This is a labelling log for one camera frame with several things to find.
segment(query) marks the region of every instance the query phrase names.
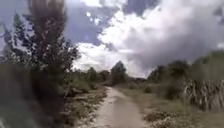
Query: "dry grass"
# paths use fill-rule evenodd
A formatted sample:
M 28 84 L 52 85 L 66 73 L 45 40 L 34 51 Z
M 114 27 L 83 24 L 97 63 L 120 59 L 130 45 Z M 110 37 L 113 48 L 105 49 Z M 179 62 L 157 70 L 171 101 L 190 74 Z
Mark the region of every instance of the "dry grass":
M 104 97 L 106 97 L 106 89 L 99 87 L 97 90 L 89 91 L 89 93 L 68 98 L 57 127 L 73 128 L 91 123 L 95 118 L 94 112 Z
M 224 112 L 202 112 L 180 101 L 165 100 L 155 94 L 126 88 L 119 90 L 133 98 L 152 128 L 224 128 Z

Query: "green foliage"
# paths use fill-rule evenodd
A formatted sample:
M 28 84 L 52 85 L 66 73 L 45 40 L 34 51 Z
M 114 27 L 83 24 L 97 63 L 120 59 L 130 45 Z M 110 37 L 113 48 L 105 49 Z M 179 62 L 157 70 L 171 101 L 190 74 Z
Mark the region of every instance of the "green foliage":
M 93 68 L 93 67 L 91 67 L 88 71 L 87 71 L 87 80 L 89 81 L 89 82 L 96 82 L 97 81 L 97 78 L 98 76 L 97 76 L 97 72 L 96 72 L 96 70 Z
M 110 77 L 110 72 L 107 70 L 103 70 L 99 72 L 99 80 L 100 81 L 107 81 Z
M 59 86 L 65 85 L 78 51 L 63 35 L 63 1 L 28 0 L 28 7 L 29 14 L 15 14 L 13 33 L 5 28 L 3 53 L 7 63 L 29 72 L 29 93 L 33 93 L 46 115 L 55 117 L 63 103 Z
M 214 51 L 196 60 L 190 70 L 189 77 L 194 80 L 223 80 L 224 52 Z
M 148 77 L 152 83 L 159 83 L 154 88 L 155 93 L 167 99 L 180 97 L 183 80 L 187 77 L 189 66 L 185 61 L 174 61 L 166 66 L 159 66 Z
M 111 83 L 112 85 L 124 83 L 126 81 L 126 68 L 124 64 L 119 61 L 115 64 L 115 66 L 111 69 Z

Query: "dirt road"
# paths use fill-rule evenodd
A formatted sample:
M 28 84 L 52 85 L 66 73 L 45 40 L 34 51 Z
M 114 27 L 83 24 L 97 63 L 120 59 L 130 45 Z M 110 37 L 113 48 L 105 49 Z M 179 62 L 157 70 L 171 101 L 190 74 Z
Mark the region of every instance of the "dirt road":
M 107 88 L 107 97 L 97 111 L 93 128 L 145 128 L 142 115 L 131 99 L 114 88 Z

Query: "dirt path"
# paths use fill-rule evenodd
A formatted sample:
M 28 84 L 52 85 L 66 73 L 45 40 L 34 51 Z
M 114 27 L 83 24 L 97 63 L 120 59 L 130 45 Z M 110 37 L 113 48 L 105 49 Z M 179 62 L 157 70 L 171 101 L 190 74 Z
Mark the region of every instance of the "dirt path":
M 107 88 L 107 97 L 92 127 L 94 128 L 145 128 L 145 122 L 138 107 L 124 94 L 114 88 Z

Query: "blue sky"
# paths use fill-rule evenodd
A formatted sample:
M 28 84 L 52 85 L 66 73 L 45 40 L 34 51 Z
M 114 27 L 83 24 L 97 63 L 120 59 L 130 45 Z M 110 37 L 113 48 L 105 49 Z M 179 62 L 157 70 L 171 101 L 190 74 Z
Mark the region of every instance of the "blue sky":
M 193 61 L 223 46 L 222 5 L 223 0 L 66 0 L 65 35 L 82 55 L 74 67 L 110 69 L 121 60 L 128 74 L 146 77 L 158 65 Z M 8 27 L 15 11 L 25 13 L 26 1 L 0 0 L 0 20 Z

